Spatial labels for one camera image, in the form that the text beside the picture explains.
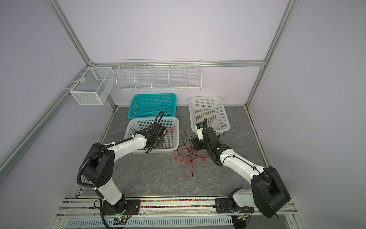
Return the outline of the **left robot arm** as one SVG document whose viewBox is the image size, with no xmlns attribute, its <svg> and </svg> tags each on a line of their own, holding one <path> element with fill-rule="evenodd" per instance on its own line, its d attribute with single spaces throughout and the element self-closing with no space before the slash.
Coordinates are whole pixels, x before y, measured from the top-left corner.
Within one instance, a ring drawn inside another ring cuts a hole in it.
<svg viewBox="0 0 366 229">
<path fill-rule="evenodd" d="M 129 138 L 108 145 L 92 145 L 79 168 L 76 180 L 79 186 L 92 188 L 97 193 L 100 208 L 110 207 L 116 215 L 126 211 L 128 206 L 125 195 L 112 179 L 114 163 L 135 150 L 145 148 L 146 153 L 149 153 L 157 147 L 167 132 L 167 128 L 160 124 L 164 114 L 164 111 L 158 113 L 151 125 Z"/>
</svg>

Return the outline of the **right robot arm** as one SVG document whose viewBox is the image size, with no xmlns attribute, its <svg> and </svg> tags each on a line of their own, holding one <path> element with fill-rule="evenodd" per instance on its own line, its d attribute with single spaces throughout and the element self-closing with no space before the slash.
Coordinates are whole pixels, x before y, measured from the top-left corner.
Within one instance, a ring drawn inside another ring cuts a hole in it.
<svg viewBox="0 0 366 229">
<path fill-rule="evenodd" d="M 264 216 L 271 218 L 290 200 L 290 194 L 278 171 L 272 167 L 259 166 L 240 156 L 230 146 L 219 141 L 207 120 L 194 126 L 197 134 L 192 139 L 195 150 L 205 150 L 209 158 L 219 167 L 228 167 L 250 185 L 250 190 L 237 188 L 228 194 L 224 204 L 216 203 L 216 208 L 224 212 L 252 213 L 258 209 Z"/>
</svg>

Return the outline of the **white plastic basket near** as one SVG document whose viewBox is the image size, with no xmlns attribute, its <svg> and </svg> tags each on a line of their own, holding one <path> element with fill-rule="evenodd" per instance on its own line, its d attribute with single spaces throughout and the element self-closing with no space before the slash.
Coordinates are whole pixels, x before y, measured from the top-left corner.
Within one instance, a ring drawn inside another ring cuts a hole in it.
<svg viewBox="0 0 366 229">
<path fill-rule="evenodd" d="M 149 127 L 155 120 L 155 117 L 145 117 L 132 119 L 126 129 L 124 138 L 131 137 L 136 131 Z M 180 125 L 176 117 L 163 117 L 160 124 L 167 128 L 167 134 L 160 144 L 151 150 L 150 153 L 171 153 L 177 150 L 180 141 Z"/>
</svg>

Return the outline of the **white plastic basket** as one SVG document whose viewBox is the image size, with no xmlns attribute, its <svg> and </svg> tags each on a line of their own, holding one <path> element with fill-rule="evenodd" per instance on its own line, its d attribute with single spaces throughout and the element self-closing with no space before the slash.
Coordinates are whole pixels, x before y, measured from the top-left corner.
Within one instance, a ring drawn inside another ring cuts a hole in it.
<svg viewBox="0 0 366 229">
<path fill-rule="evenodd" d="M 136 131 L 149 127 L 155 120 L 155 117 L 145 117 L 132 119 L 126 129 L 124 138 L 131 137 Z M 150 153 L 171 153 L 177 150 L 180 141 L 180 125 L 176 117 L 163 117 L 160 124 L 167 128 L 167 134 L 160 144 L 151 150 Z"/>
<path fill-rule="evenodd" d="M 207 119 L 207 126 L 222 134 L 230 129 L 229 120 L 221 97 L 197 96 L 189 99 L 191 129 Z"/>
</svg>

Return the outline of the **white plastic basket far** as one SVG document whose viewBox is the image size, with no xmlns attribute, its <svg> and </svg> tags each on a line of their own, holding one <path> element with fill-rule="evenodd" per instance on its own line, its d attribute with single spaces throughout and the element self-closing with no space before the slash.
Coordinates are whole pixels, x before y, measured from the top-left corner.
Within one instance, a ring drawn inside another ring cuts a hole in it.
<svg viewBox="0 0 366 229">
<path fill-rule="evenodd" d="M 230 129 L 229 120 L 221 97 L 197 96 L 189 99 L 191 129 L 207 119 L 207 126 L 222 134 Z"/>
</svg>

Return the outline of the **teal plastic basket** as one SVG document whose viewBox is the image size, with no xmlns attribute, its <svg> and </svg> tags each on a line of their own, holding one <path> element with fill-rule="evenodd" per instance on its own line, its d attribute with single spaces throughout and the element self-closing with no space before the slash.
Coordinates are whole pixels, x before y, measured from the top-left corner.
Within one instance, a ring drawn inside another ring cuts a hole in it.
<svg viewBox="0 0 366 229">
<path fill-rule="evenodd" d="M 133 97 L 128 117 L 130 119 L 156 117 L 161 111 L 164 116 L 173 117 L 176 114 L 176 94 L 137 94 Z"/>
</svg>

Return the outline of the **white mesh wall box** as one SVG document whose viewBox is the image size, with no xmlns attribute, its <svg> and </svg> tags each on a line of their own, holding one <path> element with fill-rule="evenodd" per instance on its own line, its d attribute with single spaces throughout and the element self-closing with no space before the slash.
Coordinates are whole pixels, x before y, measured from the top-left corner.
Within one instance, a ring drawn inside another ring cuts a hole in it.
<svg viewBox="0 0 366 229">
<path fill-rule="evenodd" d="M 111 67 L 88 67 L 70 93 L 79 105 L 102 106 L 114 84 L 115 75 Z"/>
</svg>

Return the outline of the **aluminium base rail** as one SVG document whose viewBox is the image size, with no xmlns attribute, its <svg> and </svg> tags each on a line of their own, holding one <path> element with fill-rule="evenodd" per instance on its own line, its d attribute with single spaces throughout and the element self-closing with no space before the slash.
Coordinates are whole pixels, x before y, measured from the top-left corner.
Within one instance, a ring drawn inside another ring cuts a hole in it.
<svg viewBox="0 0 366 229">
<path fill-rule="evenodd" d="M 275 216 L 224 210 L 224 197 L 152 197 L 128 198 L 130 207 L 121 215 L 106 214 L 105 221 L 115 229 L 302 229 L 293 202 Z M 53 229 L 104 228 L 97 198 L 66 198 L 51 226 Z"/>
</svg>

